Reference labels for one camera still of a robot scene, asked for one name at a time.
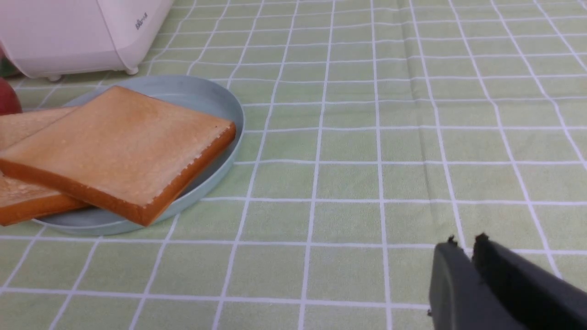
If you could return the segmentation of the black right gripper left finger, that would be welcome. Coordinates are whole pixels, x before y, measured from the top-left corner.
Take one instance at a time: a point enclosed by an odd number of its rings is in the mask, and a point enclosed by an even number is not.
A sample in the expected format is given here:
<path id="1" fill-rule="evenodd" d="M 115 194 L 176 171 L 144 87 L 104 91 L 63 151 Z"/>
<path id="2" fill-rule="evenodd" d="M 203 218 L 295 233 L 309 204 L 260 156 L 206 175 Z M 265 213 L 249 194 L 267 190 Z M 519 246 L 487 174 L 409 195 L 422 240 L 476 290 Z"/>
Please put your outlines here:
<path id="1" fill-rule="evenodd" d="M 428 290 L 435 330 L 525 330 L 501 305 L 454 236 L 433 251 Z"/>

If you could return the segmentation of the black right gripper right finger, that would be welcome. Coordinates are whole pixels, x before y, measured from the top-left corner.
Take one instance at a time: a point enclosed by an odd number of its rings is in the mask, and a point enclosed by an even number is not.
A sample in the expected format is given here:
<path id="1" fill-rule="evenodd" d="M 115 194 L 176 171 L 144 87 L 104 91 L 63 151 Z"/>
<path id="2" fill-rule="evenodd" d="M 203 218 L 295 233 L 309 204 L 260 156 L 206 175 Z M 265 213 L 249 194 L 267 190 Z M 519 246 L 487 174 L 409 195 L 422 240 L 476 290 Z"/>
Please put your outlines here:
<path id="1" fill-rule="evenodd" d="M 587 295 L 493 242 L 475 238 L 472 263 L 501 305 L 529 330 L 585 330 Z"/>

